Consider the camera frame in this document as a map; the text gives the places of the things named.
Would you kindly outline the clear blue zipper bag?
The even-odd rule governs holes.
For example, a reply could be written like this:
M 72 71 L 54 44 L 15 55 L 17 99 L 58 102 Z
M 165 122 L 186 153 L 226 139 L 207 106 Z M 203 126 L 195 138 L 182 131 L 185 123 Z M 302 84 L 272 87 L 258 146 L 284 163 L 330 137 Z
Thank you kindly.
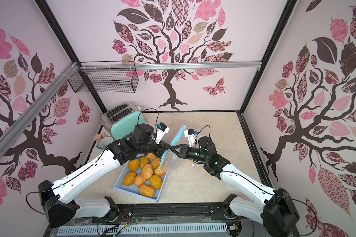
M 172 146 L 177 146 L 180 144 L 187 144 L 188 139 L 184 136 L 184 131 L 192 128 L 191 126 L 186 125 L 185 123 L 176 124 L 172 127 L 173 136 L 172 139 L 168 138 L 168 144 Z M 166 151 L 165 154 L 161 157 L 161 163 L 159 166 L 159 170 L 163 170 L 165 172 L 170 172 L 175 170 L 179 166 L 179 157 L 177 157 L 173 152 Z

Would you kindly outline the wrinkled orange potato top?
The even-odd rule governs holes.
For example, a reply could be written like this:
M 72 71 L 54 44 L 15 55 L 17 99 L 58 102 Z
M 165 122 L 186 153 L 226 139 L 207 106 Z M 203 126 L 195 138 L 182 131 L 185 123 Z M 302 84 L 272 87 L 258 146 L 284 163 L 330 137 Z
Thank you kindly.
M 157 157 L 156 157 L 154 154 L 148 154 L 148 155 L 146 156 L 146 158 L 148 158 L 149 160 L 154 160 L 154 159 L 156 159 Z

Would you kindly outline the orange potato tall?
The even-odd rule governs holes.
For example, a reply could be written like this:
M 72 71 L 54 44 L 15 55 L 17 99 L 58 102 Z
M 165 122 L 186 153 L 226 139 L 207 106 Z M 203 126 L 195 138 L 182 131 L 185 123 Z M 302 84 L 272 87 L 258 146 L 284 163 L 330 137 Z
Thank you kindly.
M 151 164 L 145 164 L 142 169 L 142 177 L 144 179 L 150 179 L 154 174 L 153 167 Z

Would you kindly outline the light blue perforated plastic basket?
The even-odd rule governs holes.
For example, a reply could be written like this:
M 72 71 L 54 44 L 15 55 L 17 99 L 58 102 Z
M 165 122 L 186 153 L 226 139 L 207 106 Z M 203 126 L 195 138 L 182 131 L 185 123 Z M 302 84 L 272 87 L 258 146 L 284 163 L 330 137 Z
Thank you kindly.
M 137 187 L 135 184 L 131 184 L 129 186 L 124 185 L 123 181 L 124 181 L 126 175 L 129 172 L 131 172 L 131 170 L 129 168 L 129 162 L 126 162 L 124 164 L 123 170 L 121 171 L 118 179 L 116 180 L 116 182 L 114 184 L 114 189 L 115 190 L 118 190 L 118 191 L 130 194 L 130 195 L 133 195 L 135 197 L 143 198 L 143 199 L 148 200 L 148 201 L 157 202 L 160 199 L 160 196 L 162 194 L 162 189 L 163 189 L 163 187 L 165 185 L 165 181 L 166 181 L 168 173 L 166 173 L 165 175 L 161 176 L 162 185 L 161 185 L 160 190 L 155 190 L 154 196 L 149 198 L 149 197 L 143 196 L 139 192 L 139 187 Z

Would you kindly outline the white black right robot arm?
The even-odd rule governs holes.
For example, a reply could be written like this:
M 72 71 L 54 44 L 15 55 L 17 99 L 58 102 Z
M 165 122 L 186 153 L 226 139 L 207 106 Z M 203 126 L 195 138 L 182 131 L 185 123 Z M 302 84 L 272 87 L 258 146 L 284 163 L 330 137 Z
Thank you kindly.
M 198 145 L 179 144 L 171 146 L 170 150 L 178 158 L 202 163 L 211 176 L 234 186 L 249 198 L 234 197 L 227 202 L 233 215 L 262 224 L 272 237 L 288 237 L 292 234 L 300 215 L 294 204 L 296 200 L 286 190 L 275 190 L 240 171 L 217 152 L 210 137 L 201 137 Z

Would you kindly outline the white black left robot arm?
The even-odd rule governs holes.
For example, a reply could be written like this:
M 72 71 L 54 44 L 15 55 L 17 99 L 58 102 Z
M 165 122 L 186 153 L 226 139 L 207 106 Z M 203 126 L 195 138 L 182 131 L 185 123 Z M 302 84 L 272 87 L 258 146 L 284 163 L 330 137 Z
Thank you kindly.
M 157 124 L 156 129 L 146 123 L 138 124 L 133 133 L 110 143 L 98 157 L 80 169 L 57 181 L 42 182 L 37 193 L 49 226 L 58 228 L 72 219 L 85 217 L 114 220 L 119 208 L 111 197 L 79 203 L 76 196 L 106 173 L 142 154 L 161 157 L 171 147 L 162 140 L 169 130 L 164 123 Z

